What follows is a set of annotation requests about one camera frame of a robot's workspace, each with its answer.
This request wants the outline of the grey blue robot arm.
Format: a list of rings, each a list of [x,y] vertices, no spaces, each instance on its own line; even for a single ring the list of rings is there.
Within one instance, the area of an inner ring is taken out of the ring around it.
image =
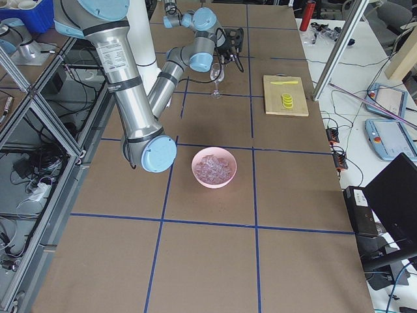
[[[210,31],[219,26],[216,14],[207,7],[182,13],[176,1],[164,1],[164,12],[163,23],[168,29],[182,26],[192,31]]]
[[[215,49],[226,47],[216,14],[207,7],[181,13],[175,1],[166,1],[164,25],[189,28],[194,40],[169,50],[165,65],[158,68],[143,1],[55,1],[53,7],[60,34],[88,40],[96,49],[117,101],[127,161],[153,173],[167,170],[177,146],[159,118],[185,69],[208,72]]]

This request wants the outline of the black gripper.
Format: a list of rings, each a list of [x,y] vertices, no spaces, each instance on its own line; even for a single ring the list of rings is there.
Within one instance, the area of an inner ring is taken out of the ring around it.
[[[233,61],[235,59],[234,47],[229,40],[217,47],[217,54],[221,61]]]

